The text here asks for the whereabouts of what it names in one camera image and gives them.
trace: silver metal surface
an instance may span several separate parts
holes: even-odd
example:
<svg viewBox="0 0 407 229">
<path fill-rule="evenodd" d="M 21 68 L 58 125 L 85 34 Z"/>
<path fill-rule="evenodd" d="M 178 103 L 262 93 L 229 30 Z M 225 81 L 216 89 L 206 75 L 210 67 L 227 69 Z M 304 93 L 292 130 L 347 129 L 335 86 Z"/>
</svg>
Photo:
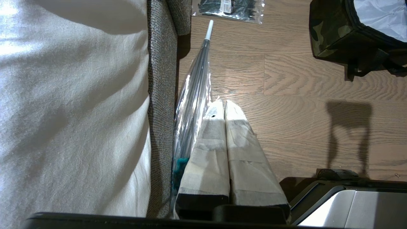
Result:
<svg viewBox="0 0 407 229">
<path fill-rule="evenodd" d="M 343 190 L 299 226 L 336 228 L 407 228 L 407 193 Z"/>
</svg>

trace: bag handle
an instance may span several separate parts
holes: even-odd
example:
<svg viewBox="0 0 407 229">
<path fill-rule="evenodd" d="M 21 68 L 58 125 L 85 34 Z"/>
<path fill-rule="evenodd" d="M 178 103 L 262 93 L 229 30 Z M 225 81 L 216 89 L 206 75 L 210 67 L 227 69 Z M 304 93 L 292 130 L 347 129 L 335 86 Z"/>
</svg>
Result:
<svg viewBox="0 0 407 229">
<path fill-rule="evenodd" d="M 380 65 L 383 65 L 390 74 L 392 75 L 397 75 L 397 76 L 404 76 L 401 75 L 402 73 L 407 73 L 407 67 L 403 67 L 401 65 L 398 65 L 391 61 L 389 59 L 390 54 L 387 52 L 381 50 L 381 49 L 376 49 L 376 52 L 374 53 L 373 59 L 369 62 L 369 64 L 362 70 L 358 71 L 358 60 L 357 59 L 351 59 L 348 62 L 348 69 L 346 71 L 347 78 L 350 81 L 353 81 L 355 76 L 363 77 L 367 75 L 369 72 L 374 71 L 380 67 Z"/>
</svg>

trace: product label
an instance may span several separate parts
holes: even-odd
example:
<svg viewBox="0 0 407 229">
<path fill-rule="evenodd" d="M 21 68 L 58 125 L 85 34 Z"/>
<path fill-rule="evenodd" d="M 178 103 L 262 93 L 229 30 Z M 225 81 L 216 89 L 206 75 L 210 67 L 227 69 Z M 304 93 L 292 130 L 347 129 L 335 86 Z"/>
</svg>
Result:
<svg viewBox="0 0 407 229">
<path fill-rule="evenodd" d="M 232 0 L 221 0 L 221 12 L 231 13 L 232 12 Z"/>
</svg>

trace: paper wrapping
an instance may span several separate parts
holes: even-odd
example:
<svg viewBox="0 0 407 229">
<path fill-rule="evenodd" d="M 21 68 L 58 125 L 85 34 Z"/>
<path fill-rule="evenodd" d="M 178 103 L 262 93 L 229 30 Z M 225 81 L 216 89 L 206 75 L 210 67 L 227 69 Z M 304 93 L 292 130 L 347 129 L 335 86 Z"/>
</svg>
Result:
<svg viewBox="0 0 407 229">
<path fill-rule="evenodd" d="M 223 102 L 211 103 L 202 120 L 178 193 L 229 196 Z"/>
<path fill-rule="evenodd" d="M 231 101 L 225 109 L 231 180 L 231 203 L 246 206 L 288 204 L 276 176 L 242 109 Z"/>
</svg>

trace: white fabric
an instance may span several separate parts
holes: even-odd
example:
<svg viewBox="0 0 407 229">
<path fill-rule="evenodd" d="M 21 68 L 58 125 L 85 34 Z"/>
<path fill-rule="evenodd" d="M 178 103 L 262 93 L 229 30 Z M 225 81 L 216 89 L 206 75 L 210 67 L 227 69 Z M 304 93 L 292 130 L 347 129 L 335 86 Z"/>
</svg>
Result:
<svg viewBox="0 0 407 229">
<path fill-rule="evenodd" d="M 146 0 L 0 2 L 0 228 L 146 215 L 147 45 Z"/>
<path fill-rule="evenodd" d="M 407 42 L 405 0 L 354 0 L 353 3 L 361 23 Z"/>
</svg>

